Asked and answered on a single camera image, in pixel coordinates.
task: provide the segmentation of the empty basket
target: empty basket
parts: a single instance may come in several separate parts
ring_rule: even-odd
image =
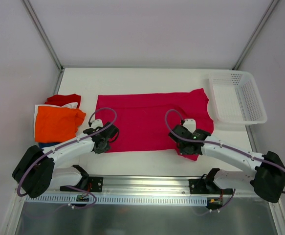
[[[219,122],[251,125],[267,121],[252,74],[224,70],[211,74],[209,79],[212,103]]]

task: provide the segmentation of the robotic arm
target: robotic arm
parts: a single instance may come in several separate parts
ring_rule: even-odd
[[[277,154],[270,151],[267,154],[255,153],[233,147],[208,132],[195,130],[195,123],[193,119],[186,119],[169,133],[180,153],[217,158],[241,170],[233,172],[213,168],[203,181],[211,193],[226,188],[253,190],[266,201],[278,202],[285,187],[285,172],[264,163],[269,161],[285,169]]]
[[[79,165],[69,168],[59,168],[64,162],[85,153],[104,153],[110,149],[110,140],[117,138],[119,130],[110,122],[104,126],[97,119],[90,124],[90,128],[79,136],[58,145],[40,149],[36,145],[28,148],[21,161],[13,171],[13,178],[31,197],[43,194],[47,189],[58,189],[72,185],[75,188],[87,190],[89,175]],[[39,158],[43,157],[34,167],[27,170]]]

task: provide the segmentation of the orange cloth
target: orange cloth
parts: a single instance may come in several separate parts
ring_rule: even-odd
[[[35,124],[35,141],[64,142],[76,137],[86,114],[80,109],[39,106]]]

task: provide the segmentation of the red cloth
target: red cloth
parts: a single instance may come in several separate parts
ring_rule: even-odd
[[[99,95],[96,109],[110,107],[117,112],[115,126],[120,133],[117,141],[111,143],[110,152],[177,150],[176,143],[168,137],[165,113],[176,109],[184,118],[196,120],[198,129],[212,133],[214,126],[207,113],[208,101],[203,89],[189,93]],[[102,110],[96,118],[103,123],[111,121],[113,112]],[[179,116],[170,113],[170,127],[173,129],[179,123]],[[197,160],[197,155],[183,156]]]
[[[77,94],[69,94],[69,95],[56,94],[54,96],[49,97],[44,104],[63,106],[69,103],[77,102],[78,103],[77,108],[79,108],[80,100],[81,96]]]

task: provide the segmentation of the stack of folded cloth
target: stack of folded cloth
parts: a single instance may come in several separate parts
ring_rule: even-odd
[[[40,148],[76,137],[86,113],[79,109],[81,96],[56,94],[42,105],[35,105],[34,136]]]

